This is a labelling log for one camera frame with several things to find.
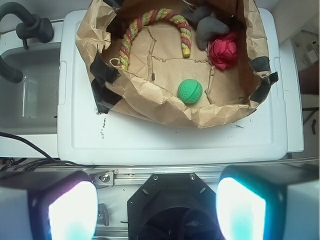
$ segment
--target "sink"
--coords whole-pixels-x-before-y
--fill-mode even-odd
[[[57,133],[60,42],[5,51],[3,60],[23,73],[20,83],[0,77],[0,131],[15,135]]]

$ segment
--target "red flower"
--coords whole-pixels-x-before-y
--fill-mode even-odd
[[[233,67],[238,60],[237,38],[235,32],[230,32],[210,42],[208,47],[210,64],[221,70]]]

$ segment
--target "braided rope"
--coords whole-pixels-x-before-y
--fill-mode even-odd
[[[191,28],[187,20],[172,9],[161,8],[159,10],[150,10],[139,18],[133,20],[129,28],[123,35],[123,40],[120,45],[119,61],[122,69],[128,70],[129,65],[129,53],[131,49],[132,41],[137,36],[142,27],[151,24],[154,21],[166,19],[172,23],[175,23],[181,31],[181,48],[184,58],[190,57],[191,51]]]

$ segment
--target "green ball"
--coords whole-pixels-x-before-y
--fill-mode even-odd
[[[178,98],[185,104],[196,103],[202,95],[200,82],[194,79],[186,79],[178,87]]]

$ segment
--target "gray stuffed toy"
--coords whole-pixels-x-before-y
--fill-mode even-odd
[[[199,6],[192,13],[183,10],[181,15],[196,27],[196,43],[201,50],[205,50],[209,40],[212,40],[215,36],[229,32],[229,27],[216,18],[208,5]]]

